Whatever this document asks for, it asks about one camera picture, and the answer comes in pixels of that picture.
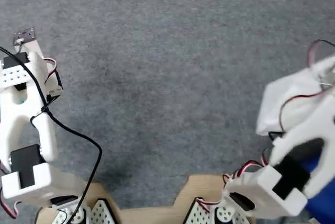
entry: black cable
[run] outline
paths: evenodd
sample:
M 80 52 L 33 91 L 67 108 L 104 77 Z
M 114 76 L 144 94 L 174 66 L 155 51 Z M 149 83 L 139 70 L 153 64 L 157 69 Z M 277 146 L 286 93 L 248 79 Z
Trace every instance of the black cable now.
M 62 89 L 64 89 L 64 88 L 63 88 L 63 85 L 62 85 L 62 80 L 61 80 L 61 78 L 59 77 L 58 71 L 55 70 L 54 73 L 55 73 L 55 75 L 56 75 L 58 85 L 59 85 Z
M 63 212 L 63 213 L 65 213 L 65 219 L 63 220 L 63 222 L 62 223 L 60 223 L 60 224 L 64 224 L 64 222 L 66 221 L 66 219 L 68 218 L 68 213 L 67 212 L 65 212 L 65 211 L 63 211 L 63 210 L 61 210 L 61 209 L 58 209 L 58 211 L 59 212 Z
M 38 215 L 40 214 L 40 212 L 43 210 L 42 207 L 40 207 L 40 209 L 37 210 L 36 215 L 35 215 L 35 220 L 33 222 L 33 224 L 37 224 L 37 219 L 38 219 Z
M 22 68 L 29 74 L 29 76 L 32 78 L 33 82 L 36 85 L 37 91 L 41 97 L 42 103 L 44 106 L 47 105 L 47 101 L 46 98 L 43 95 L 43 92 L 41 90 L 41 86 L 39 85 L 36 77 L 32 74 L 32 72 L 25 66 L 25 64 L 18 59 L 15 55 L 13 55 L 12 53 L 10 53 L 8 50 L 6 50 L 5 48 L 0 46 L 0 51 L 2 51 L 3 53 L 5 53 L 6 55 L 8 55 L 9 57 L 11 57 L 15 62 L 17 62 L 18 64 L 20 64 L 22 66 Z
M 86 196 L 86 194 L 87 194 L 87 191 L 88 191 L 88 189 L 89 189 L 89 187 L 90 187 L 90 184 L 91 184 L 91 182 L 92 182 L 92 179 L 93 179 L 93 177 L 94 177 L 94 174 L 95 174 L 95 172 L 96 172 L 96 170 L 97 170 L 97 168 L 98 168 L 98 166 L 99 166 L 99 163 L 100 163 L 100 160 L 101 160 L 101 157 L 102 157 L 102 152 L 103 152 L 103 151 L 102 151 L 102 148 L 101 148 L 101 146 L 100 146 L 97 142 L 95 142 L 95 141 L 94 141 L 93 139 L 91 139 L 90 137 L 88 137 L 88 136 L 86 136 L 86 135 L 84 135 L 84 134 L 82 134 L 82 133 L 80 133 L 80 132 L 77 132 L 77 131 L 75 131 L 75 130 L 69 128 L 69 127 L 67 127 L 67 126 L 64 125 L 62 122 L 60 122 L 58 119 L 56 119 L 56 118 L 54 117 L 54 115 L 51 113 L 51 111 L 49 110 L 48 107 L 49 107 L 50 104 L 47 103 L 47 101 L 46 101 L 46 99 L 45 99 L 45 97 L 44 97 L 44 94 L 43 94 L 43 92 L 42 92 L 41 86 L 40 86 L 40 84 L 38 83 L 36 77 L 32 74 L 32 72 L 31 72 L 31 71 L 24 65 L 24 63 L 23 63 L 21 60 L 19 60 L 15 55 L 13 55 L 12 53 L 10 53 L 10 52 L 9 52 L 8 50 L 6 50 L 5 48 L 3 48 L 3 47 L 0 46 L 0 51 L 2 51 L 3 53 L 7 54 L 9 57 L 13 58 L 13 59 L 14 59 L 18 64 L 20 64 L 20 65 L 23 67 L 23 69 L 24 69 L 25 71 L 27 71 L 27 73 L 30 75 L 30 77 L 32 78 L 32 80 L 34 81 L 34 83 L 35 83 L 35 85 L 36 85 L 36 88 L 37 88 L 37 90 L 38 90 L 38 93 L 39 93 L 39 95 L 40 95 L 40 98 L 41 98 L 41 100 L 42 100 L 42 102 L 43 102 L 43 107 L 41 108 L 41 111 L 46 112 L 46 113 L 49 115 L 49 117 L 50 117 L 50 118 L 51 118 L 51 119 L 52 119 L 58 126 L 60 126 L 60 127 L 63 128 L 64 130 L 66 130 L 66 131 L 68 131 L 68 132 L 70 132 L 70 133 L 72 133 L 72 134 L 74 134 L 74 135 L 76 135 L 76 136 L 78 136 L 78 137 L 81 137 L 81 138 L 83 138 L 83 139 L 86 139 L 87 141 L 89 141 L 90 143 L 92 143 L 94 146 L 96 146 L 96 147 L 98 148 L 98 150 L 99 150 L 98 158 L 96 159 L 95 165 L 94 165 L 94 167 L 93 167 L 93 169 L 92 169 L 92 172 L 91 172 L 91 175 L 90 175 L 90 177 L 89 177 L 89 179 L 88 179 L 88 181 L 87 181 L 87 184 L 86 184 L 86 187 L 85 187 L 84 192 L 83 192 L 83 194 L 82 194 L 82 197 L 81 197 L 81 199 L 79 200 L 78 205 L 77 205 L 75 211 L 73 212 L 72 216 L 69 218 L 69 220 L 68 220 L 67 223 L 66 223 L 66 224 L 70 224 L 71 221 L 73 220 L 73 218 L 75 217 L 75 215 L 76 215 L 78 209 L 80 208 L 81 204 L 83 203 L 83 201 L 84 201 L 84 199 L 85 199 L 85 196 Z
M 42 110 L 40 111 L 40 113 L 39 114 L 37 114 L 36 116 L 32 116 L 31 118 L 30 118 L 30 120 L 29 120 L 29 122 L 30 122 L 30 124 L 34 127 L 34 128 L 36 128 L 35 127 L 35 125 L 34 125 L 34 123 L 32 122 L 35 118 L 37 118 L 38 116 L 40 116 L 42 113 L 45 113 L 46 112 L 46 110 L 48 110 L 48 107 L 58 98 L 58 97 L 55 97 L 53 100 L 51 100 L 50 102 L 48 102 L 47 103 L 47 105 L 46 106 L 43 106 L 42 107 Z
M 72 134 L 74 134 L 74 135 L 76 135 L 76 136 L 78 136 L 78 137 L 81 137 L 81 138 L 83 138 L 83 139 L 86 139 L 87 141 L 89 141 L 90 143 L 92 143 L 93 145 L 95 145 L 95 146 L 98 148 L 98 150 L 99 150 L 98 158 L 96 159 L 96 163 L 95 163 L 95 165 L 94 165 L 94 167 L 93 167 L 93 169 L 92 169 L 91 175 L 90 175 L 90 177 L 89 177 L 89 179 L 88 179 L 88 181 L 87 181 L 87 184 L 86 184 L 86 187 L 85 187 L 85 189 L 84 189 L 83 195 L 82 195 L 81 199 L 79 200 L 78 205 L 77 205 L 75 211 L 73 212 L 72 216 L 69 218 L 69 220 L 68 220 L 67 223 L 66 223 L 66 224 L 70 224 L 71 221 L 73 220 L 73 218 L 75 217 L 75 214 L 77 213 L 78 209 L 80 208 L 81 204 L 82 204 L 83 201 L 84 201 L 84 198 L 85 198 L 85 196 L 86 196 L 86 193 L 87 193 L 87 191 L 88 191 L 88 188 L 90 187 L 90 184 L 91 184 L 91 182 L 92 182 L 92 179 L 93 179 L 93 177 L 94 177 L 94 174 L 95 174 L 95 172 L 96 172 L 96 170 L 97 170 L 97 168 L 98 168 L 98 166 L 99 166 L 99 163 L 100 163 L 100 160 L 101 160 L 101 156 L 102 156 L 102 154 L 103 154 L 103 149 L 101 148 L 101 146 L 100 146 L 97 142 L 95 142 L 95 141 L 94 141 L 93 139 L 91 139 L 90 137 L 88 137 L 88 136 L 86 136 L 86 135 L 83 135 L 83 134 L 81 134 L 80 132 L 77 132 L 77 131 L 75 131 L 75 130 L 72 130 L 71 128 L 69 128 L 69 127 L 67 127 L 66 125 L 62 124 L 60 121 L 58 121 L 58 119 L 56 119 L 56 118 L 53 116 L 53 114 L 52 114 L 50 111 L 47 110 L 47 114 L 49 115 L 49 117 L 50 117 L 50 118 L 51 118 L 51 119 L 52 119 L 58 126 L 60 126 L 61 128 L 63 128 L 65 131 L 68 131 L 68 132 L 70 132 L 70 133 L 72 133 Z

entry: gray carpet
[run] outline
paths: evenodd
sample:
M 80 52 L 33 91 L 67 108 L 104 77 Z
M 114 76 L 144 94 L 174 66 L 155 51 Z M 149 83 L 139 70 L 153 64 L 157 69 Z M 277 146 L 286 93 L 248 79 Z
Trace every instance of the gray carpet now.
M 264 86 L 305 67 L 314 39 L 335 41 L 334 1 L 0 0 L 0 42 L 36 27 L 65 88 L 51 110 L 104 149 L 94 181 L 121 208 L 161 206 L 187 175 L 233 172 L 271 145 L 255 134 Z M 27 126 L 22 145 L 36 136 Z M 96 150 L 57 136 L 55 165 L 88 178 Z M 16 223 L 33 223 L 21 209 Z

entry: red and white wire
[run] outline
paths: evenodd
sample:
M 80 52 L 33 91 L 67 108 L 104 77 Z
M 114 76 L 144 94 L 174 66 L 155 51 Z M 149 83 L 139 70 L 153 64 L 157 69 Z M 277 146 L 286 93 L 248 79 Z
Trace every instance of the red and white wire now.
M 289 103 L 291 102 L 292 100 L 296 99 L 296 98 L 310 98 L 310 97 L 315 97 L 315 96 L 318 96 L 318 95 L 321 95 L 324 91 L 320 91 L 320 92 L 317 92 L 317 93 L 314 93 L 314 94 L 310 94 L 310 95 L 296 95 L 296 96 L 293 96 L 293 97 L 290 97 L 288 100 L 286 100 L 281 108 L 280 108 L 280 111 L 279 111 L 279 126 L 282 130 L 282 132 L 285 132 L 284 130 L 284 127 L 283 127 L 283 122 L 282 122 L 282 115 L 283 115 L 283 109 L 284 107 Z
M 53 62 L 53 69 L 49 72 L 48 77 L 47 77 L 46 81 L 44 82 L 44 83 L 46 83 L 47 80 L 49 79 L 49 77 L 51 77 L 51 75 L 53 73 L 55 73 L 55 71 L 57 69 L 57 61 L 53 58 L 43 58 L 43 60 Z
M 203 208 L 205 212 L 207 212 L 208 214 L 210 213 L 209 209 L 207 208 L 205 204 L 203 204 L 199 199 L 196 199 L 196 201 L 198 202 L 199 206 Z
M 244 164 L 241 169 L 238 171 L 237 173 L 237 177 L 240 177 L 245 171 L 246 169 L 248 169 L 251 166 L 259 166 L 259 167 L 263 167 L 260 163 L 258 163 L 257 161 L 251 160 L 248 161 L 246 164 Z
M 13 210 L 10 209 L 10 207 L 7 206 L 7 204 L 3 200 L 3 194 L 2 194 L 2 187 L 0 188 L 0 205 L 5 210 L 5 212 L 12 218 L 16 219 L 19 215 L 19 210 L 17 209 L 17 205 L 20 204 L 20 201 L 17 201 L 14 203 Z
M 267 166 L 268 165 L 267 160 L 265 158 L 265 151 L 266 151 L 266 149 L 263 150 L 262 156 L 261 156 L 261 161 L 262 161 L 262 165 L 263 166 Z

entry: metal bracket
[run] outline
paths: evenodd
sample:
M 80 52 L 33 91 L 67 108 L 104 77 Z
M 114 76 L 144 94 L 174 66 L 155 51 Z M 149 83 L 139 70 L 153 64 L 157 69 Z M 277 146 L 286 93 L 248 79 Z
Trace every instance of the metal bracket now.
M 35 28 L 29 28 L 25 29 L 23 31 L 19 31 L 14 33 L 13 35 L 13 45 L 19 46 L 19 42 L 17 42 L 18 39 L 24 39 L 24 43 L 32 42 L 36 40 L 35 36 Z

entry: perforated metal plate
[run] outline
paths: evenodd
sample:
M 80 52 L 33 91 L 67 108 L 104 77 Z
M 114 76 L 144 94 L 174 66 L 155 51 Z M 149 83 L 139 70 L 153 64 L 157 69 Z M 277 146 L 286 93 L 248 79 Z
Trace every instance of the perforated metal plate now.
M 229 205 L 211 207 L 207 213 L 195 198 L 183 224 L 250 224 L 247 218 Z
M 210 215 L 196 201 L 195 198 L 183 224 L 210 224 Z
M 91 224 L 117 224 L 106 199 L 99 199 L 91 212 Z

